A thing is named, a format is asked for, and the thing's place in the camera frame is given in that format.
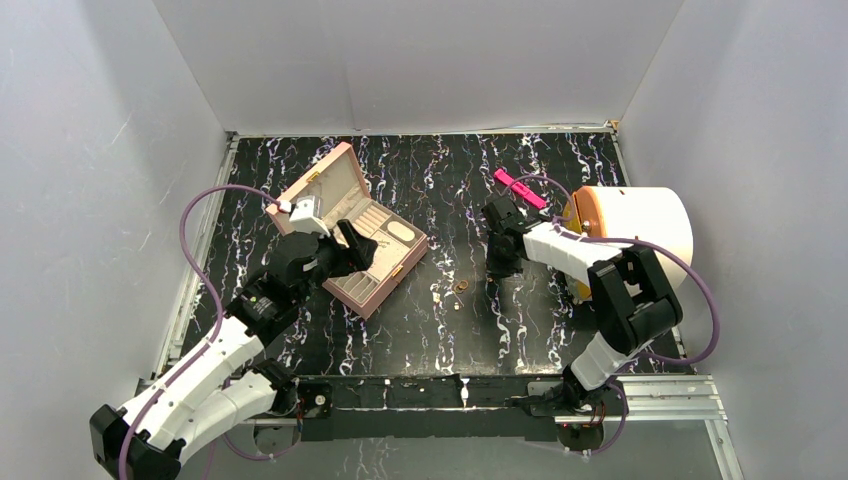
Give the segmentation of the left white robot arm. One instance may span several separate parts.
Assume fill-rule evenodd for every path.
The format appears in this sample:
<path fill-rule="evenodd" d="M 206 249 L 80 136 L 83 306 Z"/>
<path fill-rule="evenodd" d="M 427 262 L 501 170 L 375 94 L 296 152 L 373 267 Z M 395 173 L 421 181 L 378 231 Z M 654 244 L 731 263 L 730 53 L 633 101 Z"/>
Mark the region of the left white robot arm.
<path fill-rule="evenodd" d="M 210 332 L 136 397 L 90 417 L 96 462 L 114 479 L 173 479 L 199 449 L 241 421 L 298 408 L 299 380 L 280 362 L 250 360 L 299 315 L 331 278 L 368 270 L 377 241 L 343 219 L 334 235 L 293 232 L 225 307 Z"/>

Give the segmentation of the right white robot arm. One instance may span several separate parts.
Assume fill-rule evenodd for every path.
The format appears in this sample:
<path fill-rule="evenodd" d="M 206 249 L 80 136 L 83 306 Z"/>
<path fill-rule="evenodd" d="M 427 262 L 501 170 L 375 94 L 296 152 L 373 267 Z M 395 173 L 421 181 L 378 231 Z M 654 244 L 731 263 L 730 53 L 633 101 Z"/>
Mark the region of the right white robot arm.
<path fill-rule="evenodd" d="M 549 390 L 511 400 L 533 412 L 550 407 L 590 413 L 610 390 L 619 370 L 683 318 L 679 300 L 654 250 L 610 246 L 578 237 L 564 227 L 522 213 L 500 196 L 482 208 L 487 224 L 490 277 L 521 272 L 525 261 L 543 264 L 588 286 L 596 332 Z"/>

